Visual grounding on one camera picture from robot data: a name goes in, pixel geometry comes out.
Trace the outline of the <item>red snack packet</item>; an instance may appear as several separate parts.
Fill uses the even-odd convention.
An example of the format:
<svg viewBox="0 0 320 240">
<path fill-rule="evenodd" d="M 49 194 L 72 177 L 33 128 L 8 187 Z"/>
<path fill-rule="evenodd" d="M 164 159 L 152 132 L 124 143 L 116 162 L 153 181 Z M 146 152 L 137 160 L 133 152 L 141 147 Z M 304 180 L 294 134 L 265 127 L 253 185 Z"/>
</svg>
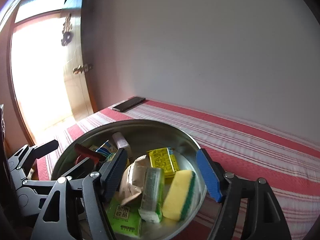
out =
<svg viewBox="0 0 320 240">
<path fill-rule="evenodd" d="M 78 156 L 75 164 L 80 163 L 80 161 L 84 160 L 85 158 L 91 159 L 94 164 L 98 164 L 100 161 L 106 160 L 106 157 L 104 155 L 100 154 L 99 152 L 90 150 L 89 148 L 86 148 L 85 146 L 82 146 L 80 144 L 75 144 L 74 149 Z"/>
</svg>

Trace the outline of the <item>white red tissue pack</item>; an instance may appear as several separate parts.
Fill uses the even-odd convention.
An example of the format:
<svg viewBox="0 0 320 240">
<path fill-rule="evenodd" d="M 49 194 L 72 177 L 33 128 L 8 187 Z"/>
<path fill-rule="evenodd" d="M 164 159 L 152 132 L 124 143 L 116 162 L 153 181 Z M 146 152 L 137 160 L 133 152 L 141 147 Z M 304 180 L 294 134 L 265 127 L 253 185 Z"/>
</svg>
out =
<svg viewBox="0 0 320 240">
<path fill-rule="evenodd" d="M 124 138 L 120 132 L 116 132 L 112 135 L 114 142 L 116 143 L 117 148 L 123 148 L 127 151 L 128 158 L 132 158 L 132 151 L 129 143 Z"/>
</svg>

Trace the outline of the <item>brown snack packet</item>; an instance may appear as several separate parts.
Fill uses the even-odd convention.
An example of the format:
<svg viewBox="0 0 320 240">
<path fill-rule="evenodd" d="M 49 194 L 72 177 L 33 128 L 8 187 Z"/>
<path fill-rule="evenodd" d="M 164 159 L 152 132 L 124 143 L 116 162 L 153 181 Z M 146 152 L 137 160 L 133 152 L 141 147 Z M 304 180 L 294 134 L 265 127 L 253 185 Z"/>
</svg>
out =
<svg viewBox="0 0 320 240">
<path fill-rule="evenodd" d="M 148 167 L 150 163 L 147 155 L 142 155 L 126 168 L 117 196 L 120 205 L 126 205 L 142 194 Z"/>
</svg>

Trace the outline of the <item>green barcode tissue pack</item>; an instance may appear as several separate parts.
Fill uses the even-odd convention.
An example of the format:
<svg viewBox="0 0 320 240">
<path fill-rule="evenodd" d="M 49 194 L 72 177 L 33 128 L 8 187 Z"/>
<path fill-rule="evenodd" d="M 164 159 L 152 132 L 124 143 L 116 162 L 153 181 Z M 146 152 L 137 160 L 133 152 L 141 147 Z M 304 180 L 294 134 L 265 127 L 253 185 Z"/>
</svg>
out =
<svg viewBox="0 0 320 240">
<path fill-rule="evenodd" d="M 120 205 L 116 198 L 112 198 L 107 210 L 107 217 L 112 230 L 120 235 L 139 238 L 142 219 L 138 212 L 137 203 Z"/>
</svg>

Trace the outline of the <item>yellow snack packet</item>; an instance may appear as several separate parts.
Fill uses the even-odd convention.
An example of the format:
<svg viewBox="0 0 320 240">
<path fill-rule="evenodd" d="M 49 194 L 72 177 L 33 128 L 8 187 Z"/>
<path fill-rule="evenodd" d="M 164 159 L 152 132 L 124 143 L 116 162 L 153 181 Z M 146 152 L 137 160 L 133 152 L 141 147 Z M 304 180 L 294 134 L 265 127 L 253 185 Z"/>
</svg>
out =
<svg viewBox="0 0 320 240">
<path fill-rule="evenodd" d="M 165 178 L 173 178 L 175 173 L 180 170 L 173 149 L 170 147 L 150 150 L 147 154 L 150 166 L 163 169 Z"/>
</svg>

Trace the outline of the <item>green tea tissue pack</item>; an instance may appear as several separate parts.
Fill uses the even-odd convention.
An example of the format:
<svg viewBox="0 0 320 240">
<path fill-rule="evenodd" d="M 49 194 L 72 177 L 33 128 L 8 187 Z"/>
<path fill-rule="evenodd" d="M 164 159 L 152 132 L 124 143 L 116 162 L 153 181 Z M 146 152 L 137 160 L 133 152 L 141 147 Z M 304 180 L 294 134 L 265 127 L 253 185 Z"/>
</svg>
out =
<svg viewBox="0 0 320 240">
<path fill-rule="evenodd" d="M 164 191 L 164 171 L 162 168 L 147 168 L 139 215 L 142 220 L 160 223 Z"/>
</svg>

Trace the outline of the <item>yellow green sponge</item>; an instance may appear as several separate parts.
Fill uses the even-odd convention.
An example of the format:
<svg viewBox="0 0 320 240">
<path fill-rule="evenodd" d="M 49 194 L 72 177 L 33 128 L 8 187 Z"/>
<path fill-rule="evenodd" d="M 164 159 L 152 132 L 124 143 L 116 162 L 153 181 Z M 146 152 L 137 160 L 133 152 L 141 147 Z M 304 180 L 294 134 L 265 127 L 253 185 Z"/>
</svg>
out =
<svg viewBox="0 0 320 240">
<path fill-rule="evenodd" d="M 181 170 L 175 173 L 162 205 L 162 213 L 165 218 L 177 222 L 187 218 L 193 209 L 195 183 L 194 171 Z"/>
</svg>

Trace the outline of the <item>white blue Vinda tissue pack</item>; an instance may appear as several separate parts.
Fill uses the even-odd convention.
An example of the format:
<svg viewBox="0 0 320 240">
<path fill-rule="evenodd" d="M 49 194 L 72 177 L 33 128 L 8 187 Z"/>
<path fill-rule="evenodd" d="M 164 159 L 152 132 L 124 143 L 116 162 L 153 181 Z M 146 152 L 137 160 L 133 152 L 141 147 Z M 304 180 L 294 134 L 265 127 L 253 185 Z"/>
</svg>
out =
<svg viewBox="0 0 320 240">
<path fill-rule="evenodd" d="M 100 147 L 92 145 L 89 147 L 90 150 L 98 152 L 102 156 L 109 158 L 117 152 L 117 148 L 110 143 L 109 140 L 105 141 Z"/>
</svg>

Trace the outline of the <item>wooden door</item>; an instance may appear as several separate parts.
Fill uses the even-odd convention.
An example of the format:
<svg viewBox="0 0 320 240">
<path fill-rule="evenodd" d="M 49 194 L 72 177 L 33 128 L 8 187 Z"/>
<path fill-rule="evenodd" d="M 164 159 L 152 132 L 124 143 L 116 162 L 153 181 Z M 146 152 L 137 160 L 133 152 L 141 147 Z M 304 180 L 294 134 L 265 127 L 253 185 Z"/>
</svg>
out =
<svg viewBox="0 0 320 240">
<path fill-rule="evenodd" d="M 63 125 L 93 113 L 82 55 L 85 0 L 3 0 L 1 21 L 1 104 L 5 140 L 13 148 L 34 144 Z M 61 45 L 71 13 L 72 40 Z"/>
</svg>

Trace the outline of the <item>red striped bedspread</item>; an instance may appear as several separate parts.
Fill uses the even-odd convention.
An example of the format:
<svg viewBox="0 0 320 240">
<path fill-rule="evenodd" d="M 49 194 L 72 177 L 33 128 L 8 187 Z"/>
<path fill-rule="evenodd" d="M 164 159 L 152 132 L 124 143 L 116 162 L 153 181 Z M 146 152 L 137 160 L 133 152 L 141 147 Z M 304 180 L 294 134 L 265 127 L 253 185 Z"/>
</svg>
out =
<svg viewBox="0 0 320 240">
<path fill-rule="evenodd" d="M 319 216 L 319 144 L 290 133 L 223 115 L 148 100 L 125 113 L 111 107 L 50 135 L 59 148 L 37 161 L 41 180 L 51 178 L 63 151 L 84 133 L 104 124 L 150 119 L 191 135 L 226 171 L 265 178 L 283 210 L 291 237 L 302 239 Z"/>
</svg>

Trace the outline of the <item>black smartphone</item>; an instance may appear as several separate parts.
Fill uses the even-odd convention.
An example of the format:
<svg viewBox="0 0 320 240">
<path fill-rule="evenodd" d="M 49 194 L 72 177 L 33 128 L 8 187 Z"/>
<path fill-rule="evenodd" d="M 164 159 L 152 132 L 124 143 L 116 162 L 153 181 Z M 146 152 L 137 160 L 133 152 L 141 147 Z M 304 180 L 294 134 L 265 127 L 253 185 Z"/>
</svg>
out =
<svg viewBox="0 0 320 240">
<path fill-rule="evenodd" d="M 145 100 L 146 100 L 146 98 L 135 96 L 135 97 L 132 97 L 122 103 L 117 104 L 116 106 L 113 106 L 112 110 L 118 111 L 118 112 L 125 112 L 125 111 L 139 105 L 140 103 L 143 103 Z"/>
</svg>

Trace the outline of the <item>round metal tin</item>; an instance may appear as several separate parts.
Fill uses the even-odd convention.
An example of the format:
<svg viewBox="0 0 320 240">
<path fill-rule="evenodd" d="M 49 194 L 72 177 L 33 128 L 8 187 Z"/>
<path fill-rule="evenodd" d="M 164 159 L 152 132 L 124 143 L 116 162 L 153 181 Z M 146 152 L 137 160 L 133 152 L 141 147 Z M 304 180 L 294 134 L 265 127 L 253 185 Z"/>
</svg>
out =
<svg viewBox="0 0 320 240">
<path fill-rule="evenodd" d="M 74 166 L 76 160 L 75 144 L 85 147 L 102 146 L 117 132 L 121 133 L 127 141 L 131 152 L 130 165 L 120 176 L 120 187 L 142 190 L 147 180 L 146 172 L 151 168 L 148 153 L 160 148 L 169 149 L 175 156 L 181 171 L 191 170 L 195 173 L 192 203 L 184 219 L 177 222 L 164 217 L 159 223 L 142 221 L 141 239 L 176 238 L 194 219 L 207 192 L 207 187 L 196 163 L 196 153 L 200 146 L 190 135 L 176 127 L 159 121 L 136 119 L 113 122 L 95 128 L 78 137 L 66 148 L 53 169 L 52 179 L 66 174 Z"/>
</svg>

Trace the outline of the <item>black door ornament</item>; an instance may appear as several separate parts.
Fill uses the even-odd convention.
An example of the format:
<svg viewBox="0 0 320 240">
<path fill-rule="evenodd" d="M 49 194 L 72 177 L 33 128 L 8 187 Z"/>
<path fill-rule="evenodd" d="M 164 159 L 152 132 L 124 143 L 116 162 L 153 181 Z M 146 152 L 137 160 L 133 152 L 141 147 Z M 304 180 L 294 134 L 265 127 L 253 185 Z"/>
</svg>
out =
<svg viewBox="0 0 320 240">
<path fill-rule="evenodd" d="M 61 45 L 67 46 L 72 40 L 72 35 L 71 13 L 69 13 L 63 24 Z"/>
</svg>

